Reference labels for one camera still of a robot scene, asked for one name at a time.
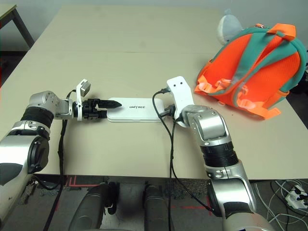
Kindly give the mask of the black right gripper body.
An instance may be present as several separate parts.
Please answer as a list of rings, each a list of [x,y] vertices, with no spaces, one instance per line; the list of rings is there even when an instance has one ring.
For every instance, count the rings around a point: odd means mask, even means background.
[[[161,117],[170,116],[172,118],[175,117],[176,107],[175,104],[169,105],[164,111],[161,113]]]

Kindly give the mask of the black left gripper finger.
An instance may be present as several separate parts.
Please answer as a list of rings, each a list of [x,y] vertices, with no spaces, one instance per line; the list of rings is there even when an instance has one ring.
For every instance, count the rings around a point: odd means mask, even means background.
[[[114,101],[114,100],[101,100],[98,99],[98,108],[104,108],[104,109],[114,109],[121,107],[121,103]]]

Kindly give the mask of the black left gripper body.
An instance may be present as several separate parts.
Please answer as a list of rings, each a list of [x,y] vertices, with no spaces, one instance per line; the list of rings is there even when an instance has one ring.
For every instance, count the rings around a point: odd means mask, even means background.
[[[98,108],[106,108],[108,106],[107,100],[88,99],[82,103],[82,117],[88,120],[105,119],[107,118],[107,111]]]

